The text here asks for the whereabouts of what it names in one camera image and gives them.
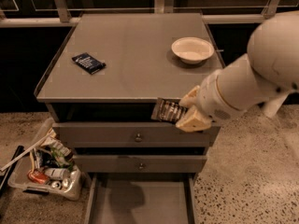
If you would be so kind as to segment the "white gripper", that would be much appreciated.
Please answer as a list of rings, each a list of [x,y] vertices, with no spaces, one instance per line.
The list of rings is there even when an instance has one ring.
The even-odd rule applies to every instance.
[[[229,105],[221,96],[218,87],[220,73],[220,70],[214,71],[204,78],[200,86],[196,85],[180,99],[178,104],[190,109],[176,123],[177,128],[187,133],[203,131],[211,127],[212,120],[225,123],[245,113],[245,110]]]

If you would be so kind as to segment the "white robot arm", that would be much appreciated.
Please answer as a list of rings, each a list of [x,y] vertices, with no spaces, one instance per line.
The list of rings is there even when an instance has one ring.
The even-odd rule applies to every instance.
[[[279,13],[252,33],[247,52],[218,69],[179,102],[188,111],[176,127],[197,132],[223,125],[263,103],[271,118],[299,91],[299,14]]]

